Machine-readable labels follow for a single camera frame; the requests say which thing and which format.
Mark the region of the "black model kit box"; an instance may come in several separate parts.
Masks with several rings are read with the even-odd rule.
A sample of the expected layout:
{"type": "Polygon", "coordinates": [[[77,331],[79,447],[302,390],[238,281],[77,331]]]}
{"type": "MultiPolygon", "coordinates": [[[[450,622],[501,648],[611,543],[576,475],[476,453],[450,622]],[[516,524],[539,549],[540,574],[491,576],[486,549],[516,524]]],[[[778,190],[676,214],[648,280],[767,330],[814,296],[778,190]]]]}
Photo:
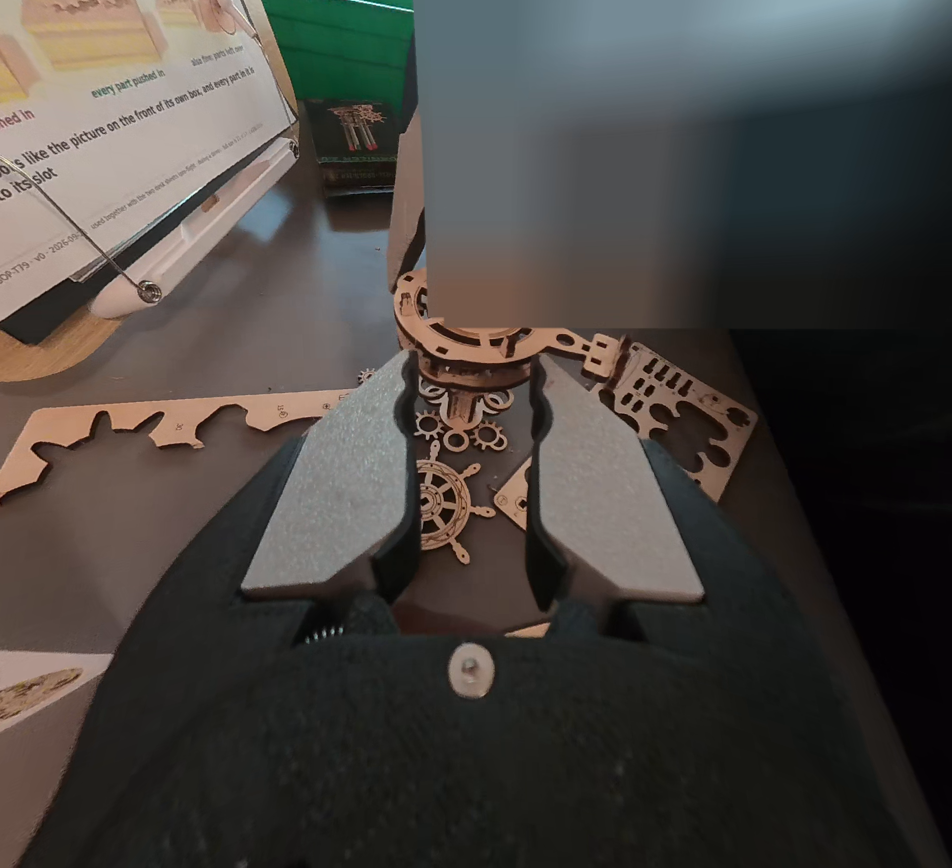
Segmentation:
{"type": "Polygon", "coordinates": [[[305,99],[325,198],[390,194],[400,119],[385,102],[305,99]]]}

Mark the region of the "white printed instruction sheets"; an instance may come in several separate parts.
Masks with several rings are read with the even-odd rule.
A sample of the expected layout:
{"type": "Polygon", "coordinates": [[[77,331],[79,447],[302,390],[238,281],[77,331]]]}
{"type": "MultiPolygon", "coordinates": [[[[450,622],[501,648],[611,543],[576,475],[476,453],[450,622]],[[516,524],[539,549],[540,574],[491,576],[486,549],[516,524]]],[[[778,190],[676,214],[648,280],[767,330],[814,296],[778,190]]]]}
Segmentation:
{"type": "Polygon", "coordinates": [[[1,22],[2,327],[32,343],[298,118],[261,0],[1,0],[1,22]]]}

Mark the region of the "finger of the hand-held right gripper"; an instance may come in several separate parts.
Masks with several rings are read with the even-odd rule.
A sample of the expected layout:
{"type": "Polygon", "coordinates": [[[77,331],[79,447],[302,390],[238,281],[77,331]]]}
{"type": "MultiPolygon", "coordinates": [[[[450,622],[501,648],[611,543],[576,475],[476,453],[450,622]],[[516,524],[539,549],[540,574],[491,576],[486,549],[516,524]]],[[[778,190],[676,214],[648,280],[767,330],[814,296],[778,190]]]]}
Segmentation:
{"type": "Polygon", "coordinates": [[[405,132],[398,148],[387,243],[388,290],[415,269],[425,245],[422,132],[405,132]]]}

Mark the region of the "round wooden model assembly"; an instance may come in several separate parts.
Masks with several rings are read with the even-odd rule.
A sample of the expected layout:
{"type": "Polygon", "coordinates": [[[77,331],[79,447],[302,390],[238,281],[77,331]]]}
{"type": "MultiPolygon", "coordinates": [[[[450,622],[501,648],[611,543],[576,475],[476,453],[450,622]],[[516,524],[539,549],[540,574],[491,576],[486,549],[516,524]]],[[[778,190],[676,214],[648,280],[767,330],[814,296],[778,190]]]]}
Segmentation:
{"type": "Polygon", "coordinates": [[[416,435],[452,452],[470,445],[502,450],[504,434],[490,418],[509,409],[539,357],[576,359],[589,379],[620,378],[633,339],[593,338],[556,327],[447,327],[427,309],[423,268],[403,274],[394,293],[398,340],[417,357],[419,394],[431,404],[416,418],[416,435]]]}

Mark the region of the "wavy-edged wooden sheet strip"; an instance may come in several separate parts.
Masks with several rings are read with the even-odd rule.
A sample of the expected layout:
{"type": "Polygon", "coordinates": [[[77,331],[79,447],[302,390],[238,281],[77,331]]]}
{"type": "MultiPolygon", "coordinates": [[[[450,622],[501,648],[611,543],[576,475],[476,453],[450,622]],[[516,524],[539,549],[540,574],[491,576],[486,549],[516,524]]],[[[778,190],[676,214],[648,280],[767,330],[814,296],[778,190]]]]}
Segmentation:
{"type": "Polygon", "coordinates": [[[30,415],[3,461],[1,497],[27,488],[44,476],[49,464],[36,453],[37,446],[69,448],[86,442],[94,422],[102,415],[108,416],[112,429],[120,432],[135,431],[159,417],[149,432],[155,446],[201,449],[204,443],[198,437],[199,427],[223,409],[241,409],[247,427],[268,432],[291,422],[320,420],[351,392],[347,388],[42,408],[30,415]]]}

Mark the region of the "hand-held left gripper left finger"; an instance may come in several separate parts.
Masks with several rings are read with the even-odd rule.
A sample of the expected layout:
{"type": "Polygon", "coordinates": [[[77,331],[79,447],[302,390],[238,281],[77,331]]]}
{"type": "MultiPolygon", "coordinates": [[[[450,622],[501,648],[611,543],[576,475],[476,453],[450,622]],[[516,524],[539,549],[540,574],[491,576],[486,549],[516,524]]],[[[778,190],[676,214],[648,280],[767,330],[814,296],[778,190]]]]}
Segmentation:
{"type": "Polygon", "coordinates": [[[304,439],[244,575],[251,599],[396,600],[422,556],[417,354],[402,351],[304,439]]]}

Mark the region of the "folded assembly instruction leaflet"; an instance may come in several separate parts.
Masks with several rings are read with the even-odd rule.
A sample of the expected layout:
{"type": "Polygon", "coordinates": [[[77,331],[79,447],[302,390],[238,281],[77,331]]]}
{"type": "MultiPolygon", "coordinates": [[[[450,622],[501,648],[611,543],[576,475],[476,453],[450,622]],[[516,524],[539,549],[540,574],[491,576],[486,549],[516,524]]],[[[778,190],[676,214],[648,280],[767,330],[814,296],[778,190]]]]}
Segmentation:
{"type": "Polygon", "coordinates": [[[97,683],[113,654],[2,650],[1,731],[11,730],[55,700],[97,683]]]}

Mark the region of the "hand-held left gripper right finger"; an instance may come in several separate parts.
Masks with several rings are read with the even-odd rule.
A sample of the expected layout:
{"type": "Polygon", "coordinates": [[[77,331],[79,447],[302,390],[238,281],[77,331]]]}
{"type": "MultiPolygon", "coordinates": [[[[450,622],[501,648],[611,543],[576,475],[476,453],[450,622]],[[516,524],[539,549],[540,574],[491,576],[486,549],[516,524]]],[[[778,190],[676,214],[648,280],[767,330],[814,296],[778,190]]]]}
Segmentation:
{"type": "Polygon", "coordinates": [[[537,605],[702,602],[703,583],[637,434],[549,355],[532,364],[530,403],[526,570],[537,605]]]}

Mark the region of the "wooden sheet with cloud cutouts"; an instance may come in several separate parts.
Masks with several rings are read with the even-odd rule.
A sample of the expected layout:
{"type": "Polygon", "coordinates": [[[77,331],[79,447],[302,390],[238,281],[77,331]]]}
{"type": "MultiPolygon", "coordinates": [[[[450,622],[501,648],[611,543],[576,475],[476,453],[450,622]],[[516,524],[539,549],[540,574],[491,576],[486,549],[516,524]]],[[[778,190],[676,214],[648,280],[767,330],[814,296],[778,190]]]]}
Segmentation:
{"type": "Polygon", "coordinates": [[[634,341],[623,341],[615,372],[590,393],[648,441],[660,440],[684,411],[714,425],[696,451],[696,468],[687,476],[714,503],[722,495],[759,421],[750,408],[701,381],[659,353],[634,341]]]}

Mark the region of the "wooden ship wheel part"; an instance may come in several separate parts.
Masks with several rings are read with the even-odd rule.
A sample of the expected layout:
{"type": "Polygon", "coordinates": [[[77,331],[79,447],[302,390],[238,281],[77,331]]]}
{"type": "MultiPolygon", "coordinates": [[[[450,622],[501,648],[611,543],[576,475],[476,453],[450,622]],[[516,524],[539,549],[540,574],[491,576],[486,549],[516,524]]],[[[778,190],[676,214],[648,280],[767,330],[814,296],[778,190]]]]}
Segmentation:
{"type": "Polygon", "coordinates": [[[441,445],[433,441],[427,458],[416,463],[420,489],[422,550],[434,551],[451,547],[457,561],[470,564],[470,554],[459,541],[473,515],[493,518],[496,509],[473,503],[467,479],[481,470],[479,463],[472,463],[458,471],[439,461],[441,445]]]}

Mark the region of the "instruction board on stand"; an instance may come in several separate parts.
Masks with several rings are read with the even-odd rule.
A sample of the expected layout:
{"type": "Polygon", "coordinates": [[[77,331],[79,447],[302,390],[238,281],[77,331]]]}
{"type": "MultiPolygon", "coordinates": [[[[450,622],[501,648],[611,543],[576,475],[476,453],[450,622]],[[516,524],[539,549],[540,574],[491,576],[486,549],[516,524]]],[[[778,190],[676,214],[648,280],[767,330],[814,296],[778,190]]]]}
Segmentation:
{"type": "Polygon", "coordinates": [[[1,381],[25,382],[60,373],[86,360],[128,319],[167,299],[191,270],[227,236],[238,222],[294,166],[300,155],[300,116],[292,80],[275,40],[262,0],[211,0],[220,17],[250,32],[290,112],[291,124],[262,148],[190,196],[193,209],[156,245],[137,258],[140,285],[149,298],[132,299],[127,288],[111,281],[89,303],[65,318],[36,345],[2,333],[1,381]]]}

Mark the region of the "green plastic bin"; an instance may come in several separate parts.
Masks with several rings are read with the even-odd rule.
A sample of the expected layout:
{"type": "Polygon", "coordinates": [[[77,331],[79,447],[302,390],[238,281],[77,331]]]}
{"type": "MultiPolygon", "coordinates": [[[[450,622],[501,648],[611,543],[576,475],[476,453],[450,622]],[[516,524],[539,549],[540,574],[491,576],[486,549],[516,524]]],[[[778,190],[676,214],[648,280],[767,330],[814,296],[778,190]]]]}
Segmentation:
{"type": "Polygon", "coordinates": [[[401,107],[413,0],[262,0],[300,100],[401,107]]]}

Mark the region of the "square wooden parts sheet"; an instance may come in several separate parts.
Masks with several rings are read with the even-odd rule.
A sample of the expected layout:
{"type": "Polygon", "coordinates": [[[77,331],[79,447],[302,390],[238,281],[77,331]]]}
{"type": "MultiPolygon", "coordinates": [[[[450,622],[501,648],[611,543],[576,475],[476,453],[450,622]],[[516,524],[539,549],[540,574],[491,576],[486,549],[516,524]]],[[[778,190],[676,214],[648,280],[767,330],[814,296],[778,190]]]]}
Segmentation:
{"type": "Polygon", "coordinates": [[[528,525],[531,463],[531,456],[526,457],[509,478],[498,487],[493,496],[494,508],[522,531],[526,531],[528,525]]]}

